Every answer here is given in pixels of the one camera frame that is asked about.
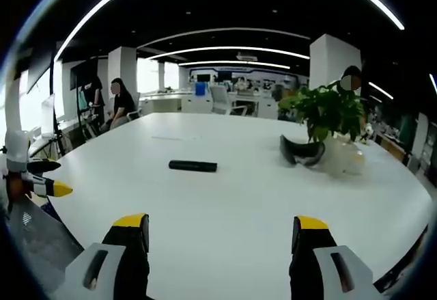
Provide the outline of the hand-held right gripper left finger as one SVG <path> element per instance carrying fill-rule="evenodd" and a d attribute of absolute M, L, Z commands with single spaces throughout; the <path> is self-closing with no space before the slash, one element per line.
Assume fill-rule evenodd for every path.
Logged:
<path fill-rule="evenodd" d="M 137 213 L 113 223 L 66 268 L 54 299 L 149 299 L 149 215 Z"/>

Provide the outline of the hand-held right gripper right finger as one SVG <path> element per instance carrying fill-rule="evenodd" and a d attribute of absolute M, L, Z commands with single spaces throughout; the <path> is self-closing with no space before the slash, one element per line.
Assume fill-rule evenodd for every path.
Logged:
<path fill-rule="evenodd" d="M 289 267 L 292 299 L 381 299 L 371 269 L 347 246 L 336 244 L 321 220 L 294 218 L 292 261 Z"/>

